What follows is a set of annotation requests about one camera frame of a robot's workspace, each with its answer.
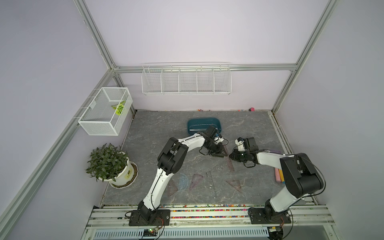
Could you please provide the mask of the teal plastic storage box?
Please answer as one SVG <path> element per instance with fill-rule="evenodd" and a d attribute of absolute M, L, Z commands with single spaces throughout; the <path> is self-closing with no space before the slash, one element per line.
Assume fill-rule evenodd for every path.
<path fill-rule="evenodd" d="M 213 125 L 219 130 L 219 133 L 222 131 L 222 126 L 220 120 L 217 118 L 194 118 L 190 119 L 187 123 L 187 132 L 191 136 L 192 133 L 188 131 L 191 128 L 208 128 L 210 125 Z"/>

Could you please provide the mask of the clear straight ruler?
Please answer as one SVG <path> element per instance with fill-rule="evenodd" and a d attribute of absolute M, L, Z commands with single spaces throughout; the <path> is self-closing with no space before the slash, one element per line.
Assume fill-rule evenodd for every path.
<path fill-rule="evenodd" d="M 214 180 L 213 180 L 212 172 L 211 172 L 211 171 L 208 171 L 208 172 L 207 172 L 207 176 L 208 176 L 208 178 L 209 178 L 209 180 L 210 180 L 210 189 L 211 189 L 213 198 L 216 199 L 216 198 L 217 198 L 217 193 L 216 193 L 216 189 L 215 189 L 215 184 L 214 184 Z"/>
<path fill-rule="evenodd" d="M 205 132 L 205 131 L 207 131 L 208 130 L 208 128 L 191 128 L 191 129 L 188 129 L 188 131 L 190 132 L 190 133 L 192 133 L 192 135 L 193 134 L 195 134 L 195 133 L 199 133 L 199 132 Z"/>

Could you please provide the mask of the clear straight ruler bottom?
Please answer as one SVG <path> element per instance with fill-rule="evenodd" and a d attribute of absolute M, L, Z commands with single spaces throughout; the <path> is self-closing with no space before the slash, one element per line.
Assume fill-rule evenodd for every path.
<path fill-rule="evenodd" d="M 207 176 L 208 176 L 208 178 L 209 178 L 209 180 L 210 180 L 210 189 L 211 189 L 213 198 L 216 199 L 216 198 L 217 198 L 217 193 L 216 193 L 216 189 L 215 189 L 215 184 L 214 184 L 214 180 L 213 180 L 212 172 L 211 172 L 211 171 L 208 171 L 208 172 L 207 172 Z"/>

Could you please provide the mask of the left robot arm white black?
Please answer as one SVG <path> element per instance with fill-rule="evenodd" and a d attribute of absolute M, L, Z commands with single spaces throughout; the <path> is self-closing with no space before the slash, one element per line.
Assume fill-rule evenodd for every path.
<path fill-rule="evenodd" d="M 158 209 L 169 181 L 181 169 L 188 152 L 206 148 L 209 155 L 220 155 L 224 149 L 224 141 L 219 134 L 211 137 L 204 133 L 184 139 L 170 138 L 158 156 L 157 173 L 148 194 L 138 205 L 139 213 L 151 215 Z"/>

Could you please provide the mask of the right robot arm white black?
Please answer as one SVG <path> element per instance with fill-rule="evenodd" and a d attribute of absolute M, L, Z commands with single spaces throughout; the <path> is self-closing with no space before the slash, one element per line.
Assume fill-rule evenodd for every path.
<path fill-rule="evenodd" d="M 326 181 L 304 153 L 282 154 L 268 150 L 239 151 L 234 149 L 230 159 L 240 163 L 252 162 L 254 166 L 270 166 L 283 172 L 285 186 L 265 203 L 265 215 L 286 212 L 298 200 L 321 193 L 326 188 Z"/>

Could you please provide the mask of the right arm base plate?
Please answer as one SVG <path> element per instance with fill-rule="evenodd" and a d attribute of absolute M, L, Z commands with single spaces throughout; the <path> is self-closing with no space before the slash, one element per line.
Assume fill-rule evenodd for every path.
<path fill-rule="evenodd" d="M 291 224 L 292 220 L 287 211 L 277 213 L 272 208 L 265 206 L 265 208 L 248 209 L 248 215 L 251 220 L 251 224 L 275 224 L 284 225 Z"/>

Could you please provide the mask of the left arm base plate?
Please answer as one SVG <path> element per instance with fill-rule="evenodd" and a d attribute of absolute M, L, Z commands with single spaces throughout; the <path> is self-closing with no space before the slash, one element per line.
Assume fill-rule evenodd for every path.
<path fill-rule="evenodd" d="M 171 220 L 171 211 L 168 209 L 152 211 L 149 214 L 141 214 L 134 210 L 129 219 L 129 226 L 168 226 Z"/>

